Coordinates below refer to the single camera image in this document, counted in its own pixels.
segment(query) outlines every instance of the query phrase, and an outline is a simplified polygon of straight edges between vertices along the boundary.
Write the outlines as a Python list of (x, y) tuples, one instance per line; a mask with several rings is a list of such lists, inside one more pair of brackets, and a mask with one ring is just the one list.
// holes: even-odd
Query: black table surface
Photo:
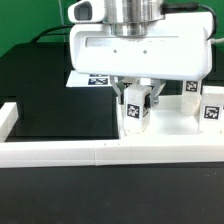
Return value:
[[(204, 83), (224, 85), (214, 56)], [(17, 102), (20, 115), (7, 141), (118, 137), (113, 90), (65, 88), (71, 69), (63, 43), (0, 58), (0, 104)], [(180, 92), (168, 82), (163, 94)], [(221, 224), (223, 186), (223, 163), (0, 169), (0, 224)]]

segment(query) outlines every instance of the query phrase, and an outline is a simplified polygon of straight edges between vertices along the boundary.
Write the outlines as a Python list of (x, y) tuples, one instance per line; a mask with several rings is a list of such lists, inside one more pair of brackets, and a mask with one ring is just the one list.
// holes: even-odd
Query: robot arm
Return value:
[[(79, 73), (110, 75), (126, 115), (138, 111), (146, 120), (147, 107), (157, 104), (164, 80), (198, 81), (211, 71), (213, 11), (179, 13), (198, 8), (197, 3), (163, 0), (80, 1), (69, 8), (76, 23), (70, 33), (73, 67)], [(115, 76), (136, 82), (120, 90)], [(152, 85), (139, 85), (140, 78), (151, 79)]]

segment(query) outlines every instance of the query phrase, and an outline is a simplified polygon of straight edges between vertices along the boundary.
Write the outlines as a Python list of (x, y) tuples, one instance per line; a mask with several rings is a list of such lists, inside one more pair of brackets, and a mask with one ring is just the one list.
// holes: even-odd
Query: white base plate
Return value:
[(197, 134), (197, 119), (178, 112), (180, 100), (160, 97), (152, 126), (135, 137), (125, 136), (118, 115), (118, 140), (0, 143), (0, 167), (224, 162), (224, 135)]

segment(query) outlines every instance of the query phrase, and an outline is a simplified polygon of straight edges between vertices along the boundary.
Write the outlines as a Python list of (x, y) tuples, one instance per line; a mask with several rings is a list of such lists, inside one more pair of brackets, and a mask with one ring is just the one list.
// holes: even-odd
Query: white border frame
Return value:
[[(167, 100), (174, 106), (180, 98)], [(16, 103), (5, 104), (0, 110), (0, 130), (9, 133), (17, 118)], [(0, 168), (223, 161), (224, 135), (159, 135), (135, 140), (123, 135), (118, 140), (0, 143)]]

